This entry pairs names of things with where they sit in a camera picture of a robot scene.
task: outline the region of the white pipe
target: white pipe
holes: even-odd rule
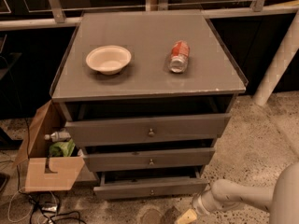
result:
[[[211,189],[193,198],[199,216],[236,209],[241,203],[270,212],[274,188],[245,187],[229,180],[214,182]]]
[[[277,53],[270,63],[263,80],[261,81],[256,93],[253,96],[253,101],[260,106],[266,104],[274,88],[278,84],[282,75],[289,66],[293,56],[299,49],[299,10],[285,34]]]
[[[299,223],[299,162],[286,168],[278,178],[269,223]]]

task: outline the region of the cardboard box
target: cardboard box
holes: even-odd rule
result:
[[[13,164],[16,167],[29,159],[25,191],[72,189],[84,160],[81,157],[47,159],[50,143],[44,139],[45,134],[60,130],[64,124],[65,120],[52,101],[37,109],[29,128],[29,137],[24,137]]]

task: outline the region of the paper bowl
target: paper bowl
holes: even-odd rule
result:
[[[120,72],[131,61],[129,50],[119,46],[104,46],[92,50],[86,57],[86,64],[105,75]]]

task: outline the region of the gray countertop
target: gray countertop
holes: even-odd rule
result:
[[[188,68],[173,74],[169,54],[176,41],[190,46]],[[130,50],[117,75],[93,71],[86,56],[100,46]],[[240,93],[245,85],[199,10],[86,13],[52,99],[57,102],[127,97]]]

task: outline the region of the speckled floor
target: speckled floor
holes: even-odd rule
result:
[[[255,105],[250,96],[238,97],[232,118],[216,145],[216,154],[206,167],[203,177],[210,182],[226,178],[242,185],[274,186],[280,172],[299,157],[299,92],[273,94],[264,107]],[[26,129],[23,121],[2,120],[0,126],[14,138],[21,138]],[[0,153],[1,161],[14,159],[16,151]],[[26,165],[21,167],[21,186]],[[10,175],[0,193],[0,222],[7,218],[9,202],[17,191],[17,170],[0,164],[0,172]],[[86,223],[107,224],[168,224],[190,208],[192,196],[148,198],[124,201],[103,201],[93,194],[93,187],[73,187],[70,191],[55,192],[61,199],[60,212],[79,211]],[[17,195],[10,206],[10,218],[20,219],[31,205],[25,196]],[[250,206],[242,210],[215,213],[201,217],[196,223],[265,224],[269,215]],[[45,218],[35,212],[32,223]],[[20,223],[29,223],[29,217]],[[59,223],[78,223],[75,220]]]

